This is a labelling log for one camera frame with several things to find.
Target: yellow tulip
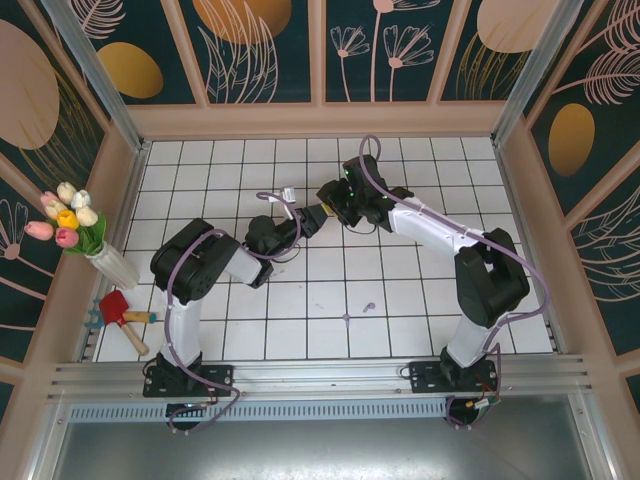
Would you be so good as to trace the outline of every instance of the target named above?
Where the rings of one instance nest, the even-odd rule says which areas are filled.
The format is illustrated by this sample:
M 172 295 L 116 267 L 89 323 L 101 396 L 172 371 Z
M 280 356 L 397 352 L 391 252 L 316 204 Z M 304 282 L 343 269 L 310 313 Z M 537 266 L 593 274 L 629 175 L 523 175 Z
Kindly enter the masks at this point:
M 62 228 L 76 230 L 80 226 L 80 223 L 71 210 L 63 210 L 58 214 L 58 225 Z

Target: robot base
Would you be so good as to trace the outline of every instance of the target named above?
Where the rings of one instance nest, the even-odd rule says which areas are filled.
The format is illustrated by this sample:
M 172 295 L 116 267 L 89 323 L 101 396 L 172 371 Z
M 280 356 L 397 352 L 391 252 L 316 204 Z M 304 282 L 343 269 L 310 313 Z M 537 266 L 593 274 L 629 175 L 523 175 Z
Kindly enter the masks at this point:
M 468 368 L 457 367 L 455 375 L 447 362 L 411 362 L 407 365 L 413 393 L 482 392 L 482 382 L 495 390 L 498 377 L 493 361 L 482 359 Z
M 202 353 L 189 365 L 196 375 L 214 383 L 233 385 L 232 365 L 202 365 Z M 216 389 L 218 397 L 229 397 L 231 392 Z M 142 396 L 146 398 L 209 397 L 207 387 L 186 375 L 180 368 L 169 363 L 161 353 L 156 357 L 156 365 L 145 372 Z

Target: metal floor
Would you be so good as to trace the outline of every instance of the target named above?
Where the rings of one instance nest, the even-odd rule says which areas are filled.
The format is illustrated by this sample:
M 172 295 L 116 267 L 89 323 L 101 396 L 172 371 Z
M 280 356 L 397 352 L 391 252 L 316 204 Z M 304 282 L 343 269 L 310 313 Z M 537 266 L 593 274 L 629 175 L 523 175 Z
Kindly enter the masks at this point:
M 591 478 L 568 401 L 506 398 L 472 431 L 441 418 L 69 425 L 58 480 L 518 480 Z

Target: green leaf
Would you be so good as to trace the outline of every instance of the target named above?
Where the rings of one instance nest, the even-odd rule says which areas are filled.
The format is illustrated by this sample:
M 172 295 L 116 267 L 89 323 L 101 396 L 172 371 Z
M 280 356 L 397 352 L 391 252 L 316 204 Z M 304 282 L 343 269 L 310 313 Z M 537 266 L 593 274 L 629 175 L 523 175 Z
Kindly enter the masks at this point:
M 98 213 L 98 221 L 91 228 L 93 229 L 93 238 L 100 239 L 102 242 L 104 240 L 104 234 L 107 231 L 107 217 L 102 213 Z
M 68 253 L 70 255 L 80 254 L 80 253 L 84 254 L 84 252 L 80 248 L 78 248 L 77 245 L 75 247 L 72 247 L 72 248 L 63 248 L 62 251 L 64 253 Z
M 80 233 L 80 248 L 82 248 L 83 252 L 87 252 L 89 250 L 89 245 L 91 245 L 89 234 L 86 232 L 86 230 L 81 230 L 79 233 Z
M 89 246 L 89 250 L 87 251 L 87 255 L 97 255 L 98 253 L 100 253 L 102 251 L 103 247 L 104 247 L 104 243 L 102 242 L 102 240 L 96 240 L 94 243 L 92 243 Z

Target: pink tulip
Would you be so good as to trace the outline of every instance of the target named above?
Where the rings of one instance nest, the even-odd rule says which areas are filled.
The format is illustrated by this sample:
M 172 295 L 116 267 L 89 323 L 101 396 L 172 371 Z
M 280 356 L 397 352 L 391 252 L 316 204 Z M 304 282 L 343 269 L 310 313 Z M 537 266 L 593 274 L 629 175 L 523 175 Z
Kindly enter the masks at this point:
M 56 243 L 62 248 L 73 248 L 80 241 L 80 235 L 70 228 L 59 228 L 56 230 Z
M 44 194 L 40 195 L 40 203 L 42 203 L 43 207 L 49 205 L 49 202 L 52 200 L 55 200 L 56 202 L 60 201 L 56 194 L 52 192 L 44 192 Z
M 24 227 L 27 235 L 46 242 L 53 237 L 53 226 L 47 222 L 29 222 Z

